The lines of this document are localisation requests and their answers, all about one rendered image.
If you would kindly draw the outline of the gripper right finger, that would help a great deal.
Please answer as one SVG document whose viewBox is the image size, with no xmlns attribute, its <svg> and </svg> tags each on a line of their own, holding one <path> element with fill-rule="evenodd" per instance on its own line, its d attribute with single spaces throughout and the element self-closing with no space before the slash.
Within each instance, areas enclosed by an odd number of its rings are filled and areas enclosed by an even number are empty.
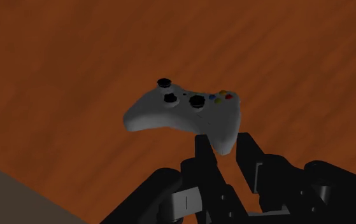
<svg viewBox="0 0 356 224">
<path fill-rule="evenodd" d="M 266 154 L 248 133 L 237 138 L 236 161 L 265 224 L 356 224 L 356 174 L 321 160 L 302 169 Z"/>
</svg>

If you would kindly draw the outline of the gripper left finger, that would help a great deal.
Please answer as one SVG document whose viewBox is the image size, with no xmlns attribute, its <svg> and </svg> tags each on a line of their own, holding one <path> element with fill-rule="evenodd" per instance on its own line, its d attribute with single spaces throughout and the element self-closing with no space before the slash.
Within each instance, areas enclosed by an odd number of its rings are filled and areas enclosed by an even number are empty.
<svg viewBox="0 0 356 224">
<path fill-rule="evenodd" d="M 180 167 L 154 171 L 100 224 L 182 224 L 191 214 L 197 224 L 246 224 L 245 208 L 205 135 L 195 137 L 195 156 Z"/>
</svg>

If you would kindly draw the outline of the white game controller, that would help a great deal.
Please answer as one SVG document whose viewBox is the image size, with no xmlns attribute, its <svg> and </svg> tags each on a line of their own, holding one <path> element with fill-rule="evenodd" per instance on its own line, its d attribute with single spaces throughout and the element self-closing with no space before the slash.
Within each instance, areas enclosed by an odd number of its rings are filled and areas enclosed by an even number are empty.
<svg viewBox="0 0 356 224">
<path fill-rule="evenodd" d="M 228 155 L 241 124 L 241 99 L 226 90 L 192 92 L 161 78 L 125 112 L 123 121 L 130 132 L 169 127 L 205 134 L 219 155 Z"/>
</svg>

